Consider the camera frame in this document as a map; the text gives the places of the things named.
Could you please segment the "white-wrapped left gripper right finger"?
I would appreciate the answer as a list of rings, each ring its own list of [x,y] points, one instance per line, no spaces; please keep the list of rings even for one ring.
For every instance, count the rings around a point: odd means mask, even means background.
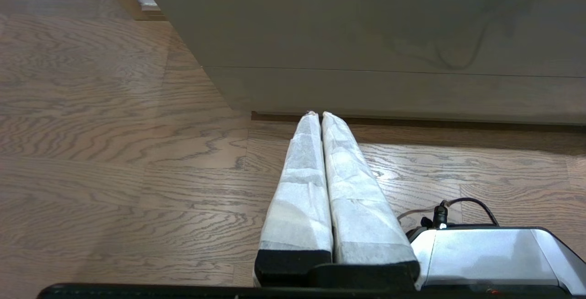
[[[334,230],[334,262],[352,267],[401,267],[411,286],[419,262],[352,131],[324,113],[322,143]]]

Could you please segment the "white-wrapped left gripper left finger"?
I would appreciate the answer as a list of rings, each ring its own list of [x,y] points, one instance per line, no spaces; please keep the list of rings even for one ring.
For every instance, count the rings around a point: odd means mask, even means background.
[[[320,116],[305,114],[288,145],[255,258],[255,285],[306,286],[333,258],[331,212]]]

